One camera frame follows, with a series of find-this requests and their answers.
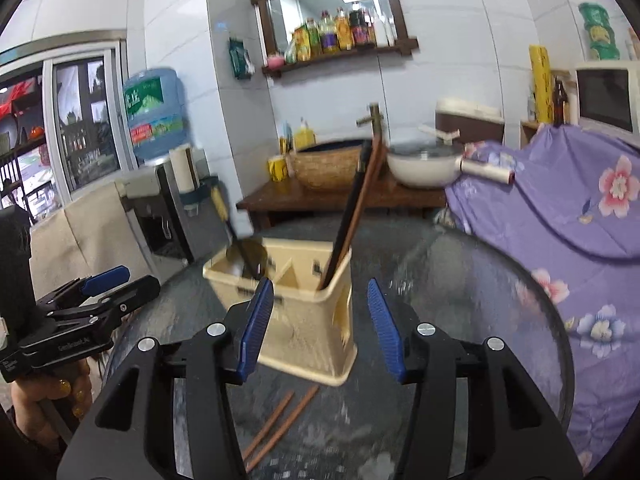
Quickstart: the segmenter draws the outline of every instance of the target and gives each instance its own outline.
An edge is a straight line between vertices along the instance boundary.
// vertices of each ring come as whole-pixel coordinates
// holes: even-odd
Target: beige cloth
[[[131,281],[151,274],[113,183],[74,200],[31,232],[36,298],[119,265],[129,268]]]

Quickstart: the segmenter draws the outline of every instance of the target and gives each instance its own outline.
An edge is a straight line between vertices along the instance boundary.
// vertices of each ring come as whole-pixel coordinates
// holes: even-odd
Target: blue water bottle
[[[124,83],[133,152],[149,162],[188,142],[178,100],[178,75],[171,68],[143,70]]]

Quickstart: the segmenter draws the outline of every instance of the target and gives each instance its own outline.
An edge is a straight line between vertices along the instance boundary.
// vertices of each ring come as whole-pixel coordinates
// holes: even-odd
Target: faucet
[[[378,134],[382,138],[382,119],[383,115],[380,113],[380,106],[378,103],[371,103],[369,105],[369,115],[356,121],[358,126],[371,123],[373,134]]]

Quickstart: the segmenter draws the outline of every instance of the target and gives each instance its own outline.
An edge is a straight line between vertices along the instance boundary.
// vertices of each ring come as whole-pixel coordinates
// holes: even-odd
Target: microwave
[[[578,123],[640,148],[640,61],[576,66]]]

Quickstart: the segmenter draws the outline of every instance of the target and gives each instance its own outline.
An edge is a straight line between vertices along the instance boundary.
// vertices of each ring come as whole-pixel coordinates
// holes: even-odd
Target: gold nail polish
[[[60,379],[60,393],[63,394],[65,397],[68,396],[68,394],[71,393],[71,384],[69,383],[69,381],[65,381],[64,379]]]

